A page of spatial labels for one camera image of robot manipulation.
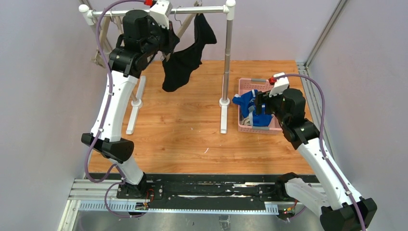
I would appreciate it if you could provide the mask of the beige hanger with black underwear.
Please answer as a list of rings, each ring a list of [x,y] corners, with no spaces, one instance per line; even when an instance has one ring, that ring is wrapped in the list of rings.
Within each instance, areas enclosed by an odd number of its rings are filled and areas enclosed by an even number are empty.
[[[202,0],[196,0],[196,1],[194,2],[194,5],[193,5],[193,6],[194,6],[194,7],[202,6]],[[175,19],[175,21],[179,22],[179,24],[180,24],[179,29],[178,29],[177,32],[175,33],[176,36],[177,36],[179,39],[184,35],[185,31],[186,31],[187,28],[190,26],[190,24],[191,24],[193,18],[197,15],[197,13],[190,13],[188,16],[186,16],[186,18],[185,18],[184,21],[181,21],[181,20],[179,20],[179,19],[176,18],[177,10],[178,10],[178,8],[180,8],[180,7],[182,7],[182,6],[177,7],[177,8],[176,8],[176,11],[175,11],[175,13],[174,13],[174,19]],[[167,55],[165,55],[164,53],[162,53],[161,61],[164,61],[164,60],[168,61],[168,60],[170,59],[170,56],[171,56],[171,53],[169,53],[169,54],[167,54]]]

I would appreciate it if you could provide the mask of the blue underwear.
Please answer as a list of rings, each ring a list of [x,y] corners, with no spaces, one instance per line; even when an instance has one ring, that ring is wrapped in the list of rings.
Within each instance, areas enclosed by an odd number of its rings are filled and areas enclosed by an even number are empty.
[[[253,127],[268,127],[272,121],[272,115],[255,113],[254,100],[258,90],[250,90],[242,95],[235,94],[232,102],[240,107],[240,122],[243,118],[252,115],[254,118]]]

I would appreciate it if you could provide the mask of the black underwear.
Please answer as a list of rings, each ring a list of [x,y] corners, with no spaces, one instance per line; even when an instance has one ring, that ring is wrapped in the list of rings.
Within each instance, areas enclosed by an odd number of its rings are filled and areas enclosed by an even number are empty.
[[[194,18],[194,43],[188,48],[174,52],[168,60],[162,61],[165,78],[162,89],[174,92],[186,85],[194,70],[202,64],[202,54],[206,45],[217,44],[217,38],[203,14]]]

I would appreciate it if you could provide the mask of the beige clip hanger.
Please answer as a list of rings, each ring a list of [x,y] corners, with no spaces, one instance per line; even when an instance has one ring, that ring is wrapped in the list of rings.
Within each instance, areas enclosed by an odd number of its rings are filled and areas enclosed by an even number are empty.
[[[119,34],[123,34],[124,31],[123,31],[122,17],[113,16],[113,15],[110,15],[110,17],[111,17],[111,21],[116,25]]]

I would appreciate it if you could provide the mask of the grey white underwear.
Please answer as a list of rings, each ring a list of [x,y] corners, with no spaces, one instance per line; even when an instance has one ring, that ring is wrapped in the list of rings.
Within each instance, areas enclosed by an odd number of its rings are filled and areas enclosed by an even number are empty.
[[[243,118],[240,122],[240,125],[242,126],[254,126],[254,118],[252,115],[249,115],[245,118]]]

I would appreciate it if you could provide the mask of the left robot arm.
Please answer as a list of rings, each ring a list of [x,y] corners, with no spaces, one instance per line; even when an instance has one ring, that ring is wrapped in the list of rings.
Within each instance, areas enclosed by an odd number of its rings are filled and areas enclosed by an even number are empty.
[[[141,73],[158,52],[168,54],[179,43],[169,13],[150,9],[128,11],[123,33],[108,58],[107,88],[91,132],[81,141],[120,170],[125,193],[136,198],[147,192],[146,174],[132,156],[134,143],[122,138],[122,124],[131,93]]]

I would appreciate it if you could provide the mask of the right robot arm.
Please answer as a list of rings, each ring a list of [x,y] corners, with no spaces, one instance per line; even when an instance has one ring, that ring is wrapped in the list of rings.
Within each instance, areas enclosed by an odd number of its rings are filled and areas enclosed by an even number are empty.
[[[320,193],[291,172],[278,180],[278,196],[301,202],[319,218],[325,231],[367,230],[377,205],[372,198],[364,198],[334,163],[319,129],[305,117],[302,92],[288,88],[270,96],[260,91],[254,105],[256,113],[272,114],[278,120],[285,139],[312,167],[324,189]]]

